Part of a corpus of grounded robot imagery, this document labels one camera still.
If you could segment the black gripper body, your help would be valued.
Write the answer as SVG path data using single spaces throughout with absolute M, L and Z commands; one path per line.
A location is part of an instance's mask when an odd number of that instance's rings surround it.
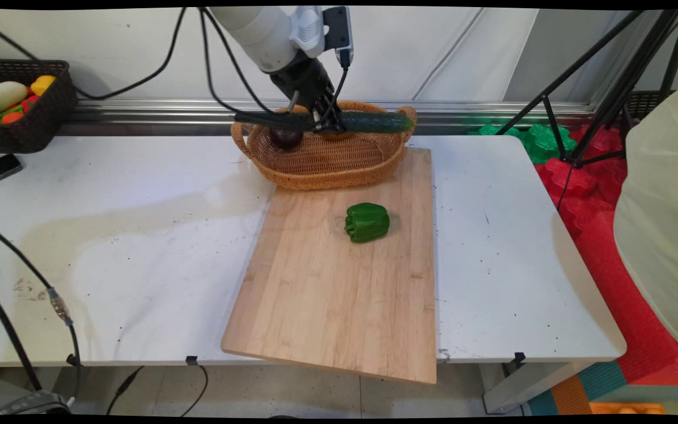
M 312 113 L 315 107 L 329 110 L 332 104 L 337 103 L 335 86 L 317 58 L 297 54 L 285 67 L 272 72 L 270 79 L 288 99 L 292 100 L 297 93 L 294 104 L 306 108 L 308 112 Z

